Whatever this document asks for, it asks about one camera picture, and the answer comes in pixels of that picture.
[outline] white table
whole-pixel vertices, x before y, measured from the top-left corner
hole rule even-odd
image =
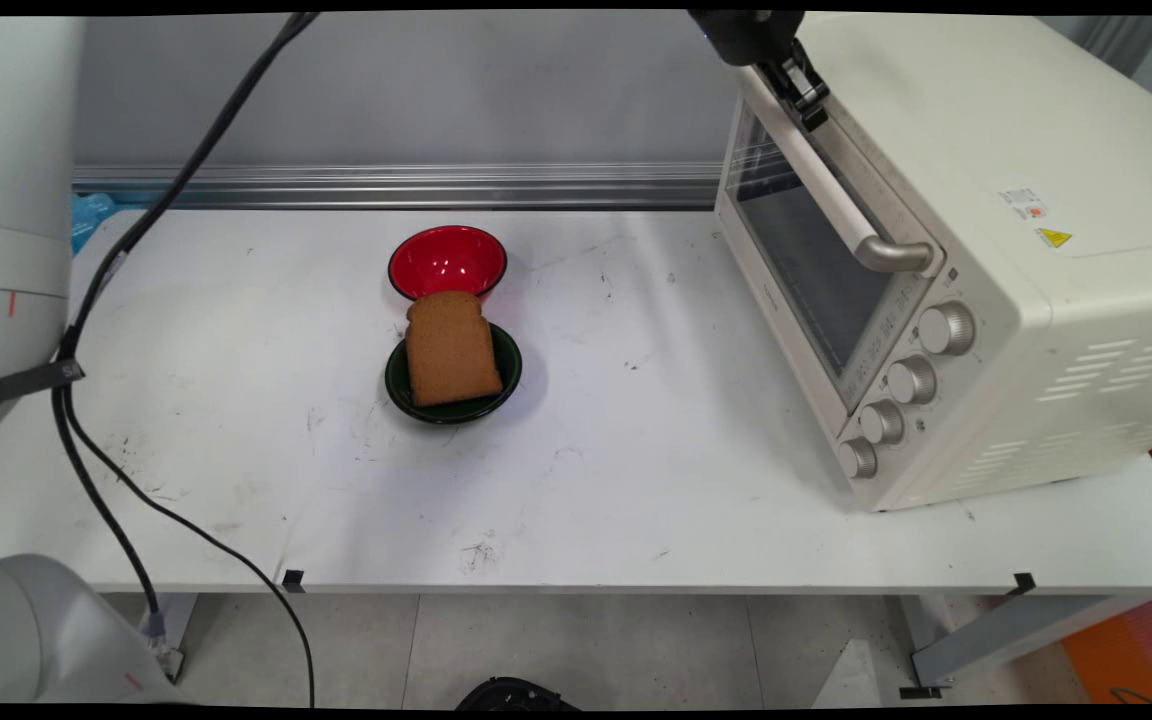
[[[132,222],[105,223],[74,295]],[[429,427],[381,369],[385,264],[439,223],[495,234],[485,316],[524,370],[497,414]],[[1152,596],[1152,462],[922,509],[851,507],[832,449],[708,213],[175,211],[96,306],[84,427],[172,509],[308,592]],[[262,591],[86,455],[162,591]],[[0,556],[100,591],[132,569],[44,395],[0,425]]]

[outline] oven control knob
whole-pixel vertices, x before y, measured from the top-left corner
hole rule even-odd
[[[854,438],[838,447],[838,463],[847,477],[855,480],[873,478],[878,471],[874,446],[865,438]]]
[[[935,355],[963,355],[972,347],[972,311],[961,302],[929,306],[918,318],[918,340]]]
[[[905,435],[905,419],[890,400],[879,400],[861,408],[861,434],[874,445],[900,442]]]
[[[887,388],[896,402],[923,406],[937,396],[937,371],[922,355],[897,359],[887,367]]]

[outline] floor tile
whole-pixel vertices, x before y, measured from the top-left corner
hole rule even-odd
[[[314,651],[319,707],[396,708],[411,654],[414,594],[289,594]],[[303,706],[305,652],[271,594],[198,597],[180,689],[209,705]]]
[[[770,710],[812,707],[851,638],[869,641],[884,706],[899,705],[900,688],[914,684],[899,602],[878,596],[750,596],[749,611]]]
[[[420,598],[404,708],[450,710],[492,676],[582,710],[761,707],[744,598]]]
[[[941,700],[902,702],[900,688],[914,684],[904,614],[895,597],[750,597],[750,624],[768,708],[810,707],[851,638],[867,639],[884,706],[1015,705],[1083,703],[1087,694],[1060,643],[993,670],[968,675]],[[957,596],[946,602],[955,626],[991,609],[1000,598]]]

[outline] dark green bowl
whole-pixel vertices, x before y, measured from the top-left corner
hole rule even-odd
[[[495,325],[492,325],[492,353],[495,355],[500,382],[503,384],[503,391],[500,391],[500,395],[448,402],[447,406],[412,406],[412,378],[407,369],[406,340],[397,343],[394,351],[389,354],[389,363],[385,364],[385,389],[399,410],[411,415],[417,420],[435,425],[457,425],[477,420],[503,406],[505,401],[509,400],[513,394],[513,388],[518,387],[518,378],[522,377],[522,354],[518,353],[518,347],[513,342],[513,338],[509,338],[509,333],[495,327]]]

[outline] toast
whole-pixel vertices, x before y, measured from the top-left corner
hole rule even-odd
[[[412,406],[442,406],[503,391],[483,305],[467,291],[435,291],[407,309]]]

